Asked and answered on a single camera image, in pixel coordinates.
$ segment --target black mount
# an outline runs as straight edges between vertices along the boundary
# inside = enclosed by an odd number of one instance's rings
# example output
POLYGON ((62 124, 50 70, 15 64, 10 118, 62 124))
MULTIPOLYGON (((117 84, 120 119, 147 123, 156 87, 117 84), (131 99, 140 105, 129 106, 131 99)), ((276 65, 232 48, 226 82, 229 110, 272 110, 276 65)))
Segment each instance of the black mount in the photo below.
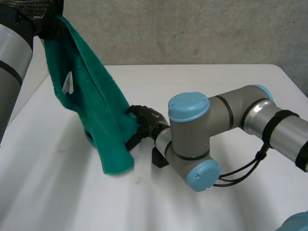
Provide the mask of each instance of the black mount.
POLYGON ((152 164, 158 168, 163 168, 169 164, 156 147, 152 149, 152 164))

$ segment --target white table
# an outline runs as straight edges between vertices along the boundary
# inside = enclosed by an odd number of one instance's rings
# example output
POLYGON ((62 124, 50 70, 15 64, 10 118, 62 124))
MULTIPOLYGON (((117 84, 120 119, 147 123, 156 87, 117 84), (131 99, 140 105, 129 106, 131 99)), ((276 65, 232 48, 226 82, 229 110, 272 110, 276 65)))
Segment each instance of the white table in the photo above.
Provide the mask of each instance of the white table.
MULTIPOLYGON (((273 65, 108 66, 130 104, 167 117, 169 99, 208 97, 248 84, 267 87, 276 104, 308 119, 308 99, 273 65)), ((254 158, 261 140, 240 129, 211 138, 223 172, 254 158)), ((50 77, 8 127, 0 149, 0 231, 274 231, 308 210, 308 175, 270 150, 239 185, 194 192, 167 166, 151 164, 151 140, 131 154, 133 171, 104 175, 77 114, 64 109, 50 77)))

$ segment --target black strap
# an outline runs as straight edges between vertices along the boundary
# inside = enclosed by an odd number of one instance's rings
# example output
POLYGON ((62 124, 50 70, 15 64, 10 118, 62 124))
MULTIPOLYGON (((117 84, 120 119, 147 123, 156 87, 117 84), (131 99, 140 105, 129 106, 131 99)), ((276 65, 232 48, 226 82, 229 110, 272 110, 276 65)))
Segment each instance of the black strap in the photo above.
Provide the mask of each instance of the black strap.
POLYGON ((295 164, 304 172, 307 172, 306 166, 308 164, 308 142, 306 142, 300 149, 299 154, 295 160, 295 164))
POLYGON ((263 133, 262 133, 262 140, 265 144, 267 144, 270 148, 271 145, 270 143, 270 137, 274 131, 274 129, 276 128, 276 126, 285 118, 289 117, 289 116, 297 116, 299 117, 298 114, 295 114, 294 112, 291 112, 289 110, 281 110, 279 112, 277 112, 275 114, 275 116, 270 119, 270 121, 268 122, 268 124, 265 126, 263 133))

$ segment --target black cable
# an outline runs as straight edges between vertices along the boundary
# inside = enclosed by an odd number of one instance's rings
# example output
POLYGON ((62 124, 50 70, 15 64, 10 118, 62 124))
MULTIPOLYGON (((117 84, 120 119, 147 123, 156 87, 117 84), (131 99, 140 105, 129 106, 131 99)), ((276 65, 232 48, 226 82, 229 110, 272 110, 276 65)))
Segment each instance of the black cable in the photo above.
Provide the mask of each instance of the black cable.
POLYGON ((269 148, 270 147, 267 144, 264 143, 262 145, 260 151, 257 152, 254 160, 252 160, 250 163, 248 163, 247 165, 239 168, 238 170, 235 170, 235 171, 227 173, 227 174, 220 175, 219 180, 229 182, 228 184, 214 184, 214 186, 216 186, 216 187, 229 187, 229 186, 232 186, 232 185, 235 185, 235 184, 242 182, 244 179, 246 179, 256 169, 256 167, 259 165, 261 160, 263 160, 266 157, 266 152, 268 151, 269 148), (244 176, 242 176, 240 178, 233 179, 233 180, 223 178, 223 177, 227 177, 227 176, 233 175, 235 173, 238 173, 238 172, 248 168, 251 165, 253 165, 253 167, 244 176))
POLYGON ((247 172, 246 175, 234 180, 233 182, 229 183, 229 184, 214 184, 215 187, 229 187, 235 184, 238 184, 240 182, 242 182, 244 179, 246 179, 255 169, 256 167, 259 165, 260 160, 258 160, 255 165, 247 172))
POLYGON ((222 175, 220 175, 219 178, 227 177, 227 176, 233 175, 233 174, 235 174, 235 173, 238 173, 238 172, 240 172, 240 171, 242 171, 242 170, 248 168, 249 166, 253 165, 256 161, 257 161, 257 159, 254 159, 253 161, 251 161, 251 162, 248 163, 247 165, 245 165, 245 166, 239 168, 238 170, 235 170, 235 171, 230 172, 230 173, 227 173, 227 174, 222 174, 222 175))

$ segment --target black band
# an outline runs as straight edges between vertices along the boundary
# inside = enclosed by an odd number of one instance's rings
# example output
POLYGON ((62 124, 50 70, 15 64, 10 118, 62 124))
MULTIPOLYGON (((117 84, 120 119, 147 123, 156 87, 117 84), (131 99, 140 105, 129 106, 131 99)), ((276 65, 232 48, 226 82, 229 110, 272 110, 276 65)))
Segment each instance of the black band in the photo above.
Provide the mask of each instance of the black band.
POLYGON ((308 142, 306 142, 300 149, 299 154, 295 160, 295 164, 304 172, 307 172, 306 166, 308 164, 308 142))
POLYGON ((228 130, 230 130, 230 129, 233 127, 233 123, 234 123, 234 116, 233 116, 233 112, 232 112, 232 110, 231 110, 231 107, 230 107, 228 101, 226 101, 226 99, 223 98, 222 96, 217 95, 217 96, 215 96, 215 97, 219 98, 219 99, 223 102, 223 104, 226 106, 226 108, 227 108, 227 110, 228 110, 229 119, 230 119, 230 125, 229 125, 228 130))
POLYGON ((166 146, 166 148, 165 148, 164 156, 166 156, 167 150, 169 149, 169 147, 170 147, 171 144, 172 144, 172 141, 170 141, 170 142, 167 144, 167 146, 166 146))
POLYGON ((279 112, 277 112, 274 117, 272 119, 270 119, 270 121, 267 123, 267 125, 265 126, 263 133, 262 133, 262 140, 265 144, 267 144, 270 148, 271 145, 270 143, 270 137, 271 134, 273 133, 274 129, 276 128, 276 126, 285 118, 289 117, 289 116, 297 116, 299 117, 298 114, 295 114, 294 112, 291 112, 289 110, 281 110, 279 112))
POLYGON ((204 157, 206 157, 209 153, 210 153, 210 150, 208 150, 206 153, 204 153, 203 155, 200 155, 200 156, 196 156, 196 157, 186 157, 186 156, 182 156, 182 155, 176 154, 176 153, 174 152, 174 154, 175 154, 178 158, 180 158, 180 159, 182 159, 182 160, 189 160, 189 161, 192 161, 192 160, 201 160, 201 159, 203 159, 204 157))
POLYGON ((21 79, 17 71, 15 71, 11 66, 0 60, 0 68, 10 73, 18 81, 19 85, 22 85, 23 80, 21 79))
POLYGON ((246 116, 248 115, 250 110, 253 109, 253 107, 256 106, 258 103, 260 103, 261 101, 264 101, 264 100, 269 100, 269 99, 267 99, 267 98, 258 99, 256 101, 254 101, 249 107, 247 107, 247 109, 244 112, 242 119, 241 119, 241 129, 244 130, 244 122, 245 122, 246 116))

